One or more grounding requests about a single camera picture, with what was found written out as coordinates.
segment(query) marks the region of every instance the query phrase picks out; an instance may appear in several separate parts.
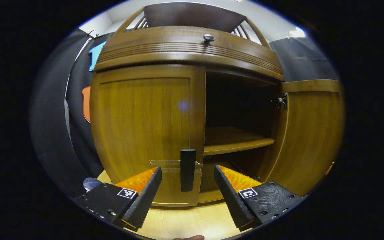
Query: blue shape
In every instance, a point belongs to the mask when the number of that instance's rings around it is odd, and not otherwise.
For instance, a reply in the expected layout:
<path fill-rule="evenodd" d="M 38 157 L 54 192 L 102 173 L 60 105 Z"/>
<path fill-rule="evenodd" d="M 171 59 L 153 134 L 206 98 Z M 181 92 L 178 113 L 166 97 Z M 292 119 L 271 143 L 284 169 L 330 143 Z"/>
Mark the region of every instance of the blue shape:
<path fill-rule="evenodd" d="M 181 102 L 179 107 L 180 107 L 181 110 L 188 109 L 188 105 L 186 104 L 186 102 Z"/>
<path fill-rule="evenodd" d="M 91 53 L 91 66 L 88 70 L 93 71 L 94 70 L 94 66 L 96 65 L 96 62 L 97 62 L 97 58 L 99 57 L 100 55 L 100 52 L 102 51 L 102 48 L 103 46 L 106 44 L 106 41 L 102 42 L 101 44 L 93 47 L 91 50 L 90 50 L 90 53 Z"/>

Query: cabinet top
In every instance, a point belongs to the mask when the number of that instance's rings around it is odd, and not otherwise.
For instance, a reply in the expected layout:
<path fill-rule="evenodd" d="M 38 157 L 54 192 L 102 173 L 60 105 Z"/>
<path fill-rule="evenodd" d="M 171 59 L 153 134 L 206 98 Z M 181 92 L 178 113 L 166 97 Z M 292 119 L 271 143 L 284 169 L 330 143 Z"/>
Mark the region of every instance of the cabinet top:
<path fill-rule="evenodd" d="M 206 34 L 215 40 L 205 43 Z M 161 63 L 223 66 L 284 81 L 279 59 L 268 47 L 194 26 L 159 26 L 114 35 L 102 48 L 94 71 Z"/>
<path fill-rule="evenodd" d="M 202 3 L 159 3 L 143 9 L 149 27 L 197 26 L 232 32 L 245 16 L 221 7 Z"/>

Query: orange shape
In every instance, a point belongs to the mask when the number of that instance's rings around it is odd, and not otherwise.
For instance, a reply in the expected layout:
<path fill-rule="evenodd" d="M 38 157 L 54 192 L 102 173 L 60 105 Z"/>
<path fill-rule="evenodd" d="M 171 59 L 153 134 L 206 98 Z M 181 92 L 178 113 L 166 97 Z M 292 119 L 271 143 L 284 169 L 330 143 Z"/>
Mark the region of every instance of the orange shape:
<path fill-rule="evenodd" d="M 115 186 L 125 187 L 130 190 L 137 191 L 137 193 L 140 194 L 143 191 L 143 188 L 145 187 L 146 183 L 148 183 L 149 179 L 154 174 L 156 169 L 157 167 L 146 170 L 142 173 L 134 175 L 130 178 L 125 179 L 124 181 L 121 181 L 115 184 Z"/>
<path fill-rule="evenodd" d="M 235 192 L 237 193 L 239 190 L 247 189 L 250 187 L 256 187 L 262 184 L 261 182 L 247 177 L 241 173 L 238 173 L 232 169 L 223 167 L 221 165 L 218 166 L 220 167 L 220 170 L 222 170 L 222 172 L 232 185 L 233 189 L 235 189 Z"/>
<path fill-rule="evenodd" d="M 331 171 L 331 168 L 333 167 L 333 165 L 331 164 L 331 166 L 328 168 L 328 170 L 326 171 L 326 175 Z"/>
<path fill-rule="evenodd" d="M 82 111 L 84 113 L 85 120 L 90 122 L 90 91 L 91 86 L 88 86 L 82 90 L 82 95 L 84 96 L 84 101 L 82 103 Z"/>

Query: black curtain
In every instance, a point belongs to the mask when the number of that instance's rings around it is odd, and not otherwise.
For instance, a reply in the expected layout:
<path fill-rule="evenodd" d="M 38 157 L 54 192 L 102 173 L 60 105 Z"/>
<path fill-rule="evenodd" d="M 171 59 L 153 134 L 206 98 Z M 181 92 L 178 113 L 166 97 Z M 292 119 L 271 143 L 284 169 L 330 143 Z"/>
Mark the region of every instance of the black curtain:
<path fill-rule="evenodd" d="M 99 36 L 97 39 L 91 39 L 87 43 L 73 64 L 66 92 L 66 101 L 69 106 L 70 138 L 73 148 L 85 170 L 93 178 L 97 178 L 104 168 L 94 146 L 90 123 L 84 118 L 82 109 L 83 96 L 81 92 L 85 87 L 91 85 L 91 78 L 93 76 L 93 72 L 89 71 L 91 65 L 90 50 L 106 41 L 113 34 L 114 32 Z"/>
<path fill-rule="evenodd" d="M 89 177 L 70 142 L 64 96 L 67 79 L 87 33 L 76 29 L 42 64 L 30 103 L 29 124 L 34 148 L 44 170 L 60 190 L 77 197 L 84 192 L 82 181 Z"/>
<path fill-rule="evenodd" d="M 270 42 L 269 45 L 278 55 L 285 82 L 340 80 L 330 61 L 310 38 L 284 38 Z"/>

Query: round knob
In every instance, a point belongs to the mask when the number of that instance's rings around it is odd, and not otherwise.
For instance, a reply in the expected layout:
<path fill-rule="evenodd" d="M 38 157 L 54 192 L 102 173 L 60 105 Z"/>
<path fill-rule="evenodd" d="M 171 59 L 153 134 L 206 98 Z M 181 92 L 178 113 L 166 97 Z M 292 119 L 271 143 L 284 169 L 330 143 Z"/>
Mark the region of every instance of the round knob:
<path fill-rule="evenodd" d="M 212 42 L 212 41 L 214 41 L 214 37 L 212 35 L 210 35 L 210 34 L 204 35 L 204 42 L 205 43 L 209 43 L 209 42 Z"/>

